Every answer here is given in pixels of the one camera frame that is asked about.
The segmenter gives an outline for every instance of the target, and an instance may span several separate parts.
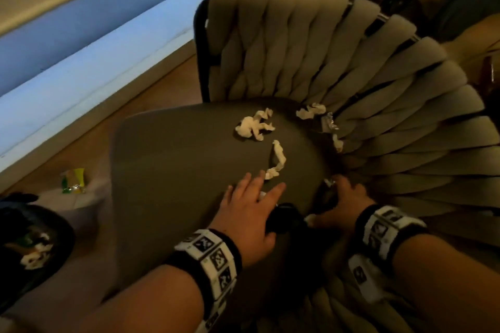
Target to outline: black and white wristband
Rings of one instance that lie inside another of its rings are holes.
[[[215,229],[199,229],[177,244],[166,264],[189,273],[203,297],[203,321],[198,332],[208,331],[226,308],[241,271],[241,255],[234,242]]]
[[[397,207],[374,204],[356,220],[355,239],[374,264],[392,271],[392,258],[403,241],[428,233],[422,220],[406,215]]]

